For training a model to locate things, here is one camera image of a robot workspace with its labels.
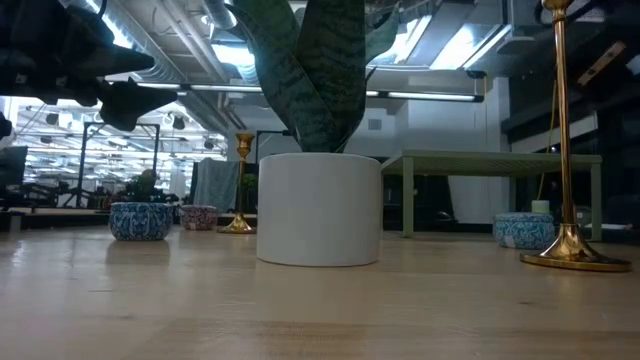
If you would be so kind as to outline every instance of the green leaf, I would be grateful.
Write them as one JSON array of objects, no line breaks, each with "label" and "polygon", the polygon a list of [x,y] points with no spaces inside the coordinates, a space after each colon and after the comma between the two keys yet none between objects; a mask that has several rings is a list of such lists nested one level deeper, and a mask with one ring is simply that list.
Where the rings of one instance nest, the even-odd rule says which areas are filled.
[{"label": "green leaf", "polygon": [[335,120],[304,69],[242,9],[226,5],[251,37],[256,72],[273,111],[306,152],[335,152],[341,134]]},{"label": "green leaf", "polygon": [[246,12],[277,43],[295,51],[300,26],[287,0],[234,0],[233,6]]},{"label": "green leaf", "polygon": [[342,134],[364,115],[364,0],[309,0],[296,58]]},{"label": "green leaf", "polygon": [[366,36],[366,60],[368,64],[376,56],[389,50],[396,40],[398,25],[400,23],[399,6],[396,5],[389,17],[376,29],[371,30]]}]

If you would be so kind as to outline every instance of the gold candlestick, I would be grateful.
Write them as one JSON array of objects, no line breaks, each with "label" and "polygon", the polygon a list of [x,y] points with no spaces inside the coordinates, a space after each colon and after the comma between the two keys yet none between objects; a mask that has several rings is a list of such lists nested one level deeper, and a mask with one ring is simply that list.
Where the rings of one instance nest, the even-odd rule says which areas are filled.
[{"label": "gold candlestick", "polygon": [[250,133],[236,133],[238,146],[236,150],[240,154],[240,174],[238,175],[238,191],[236,192],[236,216],[231,224],[224,228],[218,229],[219,233],[224,234],[255,234],[256,229],[247,224],[242,212],[242,180],[244,178],[244,168],[247,163],[247,155],[251,152],[251,142],[255,136]]},{"label": "gold candlestick", "polygon": [[571,138],[569,134],[567,61],[565,53],[565,22],[567,8],[572,2],[573,0],[542,0],[542,5],[553,12],[553,26],[556,35],[563,223],[560,225],[556,241],[548,249],[537,255],[520,254],[520,260],[529,264],[564,269],[608,272],[631,271],[631,264],[628,261],[608,258],[593,250],[582,239],[580,229],[575,222],[573,198],[571,196],[571,149],[569,148]]}]

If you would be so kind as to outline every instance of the desk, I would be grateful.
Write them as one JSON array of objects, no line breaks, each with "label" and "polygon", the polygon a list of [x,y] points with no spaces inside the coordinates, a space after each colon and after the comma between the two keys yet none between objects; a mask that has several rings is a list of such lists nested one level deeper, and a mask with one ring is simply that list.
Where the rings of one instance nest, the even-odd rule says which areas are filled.
[{"label": "desk", "polygon": [[[572,155],[573,171],[591,172],[591,240],[602,240],[599,155]],[[382,164],[382,173],[402,175],[402,233],[413,236],[413,175],[518,177],[560,170],[559,154],[403,150]]]}]

